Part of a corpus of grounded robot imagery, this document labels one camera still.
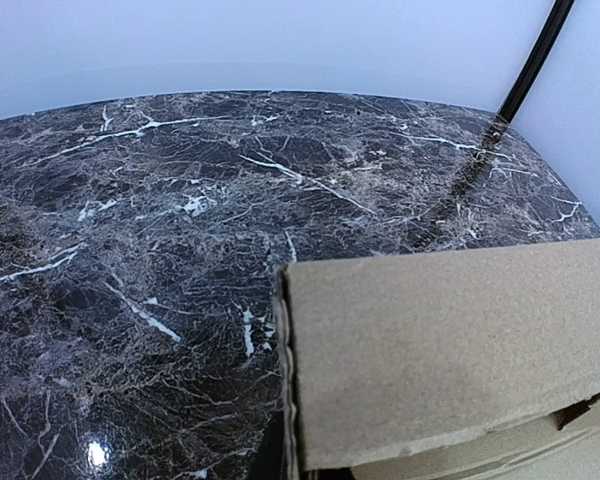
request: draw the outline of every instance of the white wall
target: white wall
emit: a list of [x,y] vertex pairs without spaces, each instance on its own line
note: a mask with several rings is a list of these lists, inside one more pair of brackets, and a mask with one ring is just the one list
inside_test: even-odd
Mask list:
[[552,0],[0,0],[0,119],[125,96],[341,91],[495,111]]
[[600,225],[600,0],[575,2],[514,126]]

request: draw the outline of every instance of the black pole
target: black pole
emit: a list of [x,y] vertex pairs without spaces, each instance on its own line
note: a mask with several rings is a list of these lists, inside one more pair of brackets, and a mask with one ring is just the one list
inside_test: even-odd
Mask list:
[[527,62],[524,64],[516,83],[498,112],[508,123],[511,123],[524,98],[529,93],[531,85],[533,85],[544,61],[551,51],[551,47],[553,47],[556,38],[558,38],[558,34],[569,15],[573,2],[574,0],[556,0],[553,4],[551,13],[544,27],[542,27],[542,32],[540,32],[540,36],[536,40],[536,44],[533,46]]

